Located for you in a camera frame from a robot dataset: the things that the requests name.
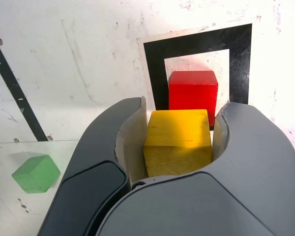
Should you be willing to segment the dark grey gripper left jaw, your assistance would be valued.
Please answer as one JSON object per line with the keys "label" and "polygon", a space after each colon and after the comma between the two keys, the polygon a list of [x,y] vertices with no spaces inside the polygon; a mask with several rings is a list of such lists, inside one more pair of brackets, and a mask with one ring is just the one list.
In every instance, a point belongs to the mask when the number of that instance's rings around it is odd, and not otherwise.
{"label": "dark grey gripper left jaw", "polygon": [[124,141],[146,127],[144,97],[126,98],[101,113],[81,136],[39,230],[41,236],[93,236],[130,189]]}

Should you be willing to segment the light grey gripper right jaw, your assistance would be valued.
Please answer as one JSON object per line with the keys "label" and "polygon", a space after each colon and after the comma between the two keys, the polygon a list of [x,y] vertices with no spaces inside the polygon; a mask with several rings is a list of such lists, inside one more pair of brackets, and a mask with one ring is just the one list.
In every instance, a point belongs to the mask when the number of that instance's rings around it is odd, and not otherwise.
{"label": "light grey gripper right jaw", "polygon": [[295,149],[253,106],[216,117],[213,162],[150,177],[122,197],[99,236],[295,236]]}

